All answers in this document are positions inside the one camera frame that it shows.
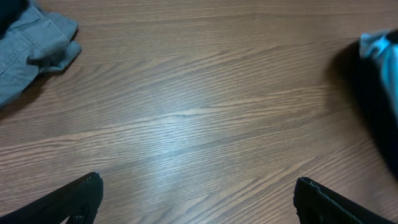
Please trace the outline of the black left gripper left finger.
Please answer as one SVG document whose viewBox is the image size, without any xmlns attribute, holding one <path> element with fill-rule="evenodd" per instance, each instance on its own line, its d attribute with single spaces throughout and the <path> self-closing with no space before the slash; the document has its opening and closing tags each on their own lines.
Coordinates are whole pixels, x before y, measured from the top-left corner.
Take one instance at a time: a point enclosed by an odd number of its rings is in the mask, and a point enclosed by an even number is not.
<svg viewBox="0 0 398 224">
<path fill-rule="evenodd" d="M 90 172 L 1 217 L 1 224 L 93 224 L 103 199 L 103 180 Z"/>
</svg>

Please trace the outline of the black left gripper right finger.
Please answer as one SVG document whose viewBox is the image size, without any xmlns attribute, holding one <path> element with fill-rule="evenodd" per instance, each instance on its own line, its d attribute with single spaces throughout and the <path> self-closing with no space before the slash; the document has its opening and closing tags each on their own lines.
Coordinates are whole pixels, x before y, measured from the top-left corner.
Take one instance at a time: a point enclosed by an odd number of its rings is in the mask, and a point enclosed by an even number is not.
<svg viewBox="0 0 398 224">
<path fill-rule="evenodd" d="M 294 206 L 300 224 L 394 224 L 308 177 L 296 181 Z"/>
</svg>

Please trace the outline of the light blue t-shirt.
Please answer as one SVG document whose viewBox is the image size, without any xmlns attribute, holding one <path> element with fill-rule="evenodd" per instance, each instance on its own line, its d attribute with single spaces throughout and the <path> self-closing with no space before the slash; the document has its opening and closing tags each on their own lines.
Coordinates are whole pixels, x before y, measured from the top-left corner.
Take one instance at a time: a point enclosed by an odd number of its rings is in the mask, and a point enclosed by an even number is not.
<svg viewBox="0 0 398 224">
<path fill-rule="evenodd" d="M 369 58 L 379 69 L 379 79 L 397 118 L 397 43 L 388 38 L 391 30 L 363 33 L 359 38 L 359 55 Z"/>
</svg>

